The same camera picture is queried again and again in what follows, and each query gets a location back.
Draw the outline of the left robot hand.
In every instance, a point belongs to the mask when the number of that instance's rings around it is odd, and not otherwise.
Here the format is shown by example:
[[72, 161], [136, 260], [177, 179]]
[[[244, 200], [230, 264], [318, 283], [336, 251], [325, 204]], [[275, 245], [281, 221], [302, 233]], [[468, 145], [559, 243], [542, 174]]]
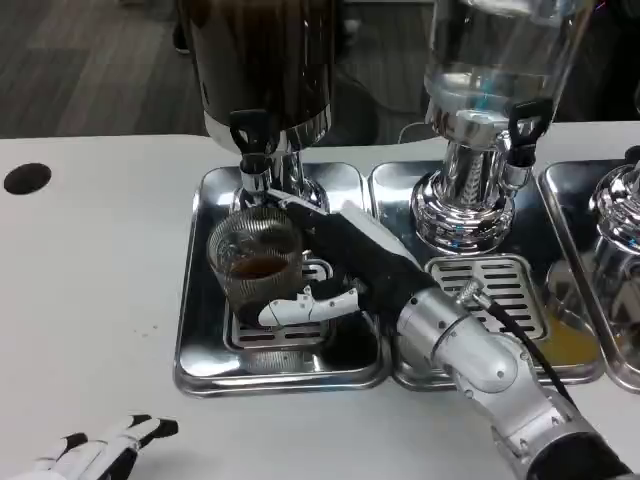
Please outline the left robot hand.
[[129, 415], [94, 439], [77, 432], [58, 439], [21, 479], [127, 479], [140, 451], [179, 432], [173, 419]]

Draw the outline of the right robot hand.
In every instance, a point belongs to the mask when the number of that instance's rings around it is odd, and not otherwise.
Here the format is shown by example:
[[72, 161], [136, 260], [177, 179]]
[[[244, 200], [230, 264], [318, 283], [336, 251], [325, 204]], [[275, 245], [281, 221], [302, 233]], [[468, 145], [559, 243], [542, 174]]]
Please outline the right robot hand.
[[366, 309], [398, 315], [419, 292], [441, 289], [402, 241], [353, 202], [328, 213], [274, 188], [265, 197], [302, 231], [314, 253], [359, 280], [367, 292], [349, 287], [337, 294], [322, 282], [307, 284], [267, 303], [258, 314], [261, 326], [323, 323]]

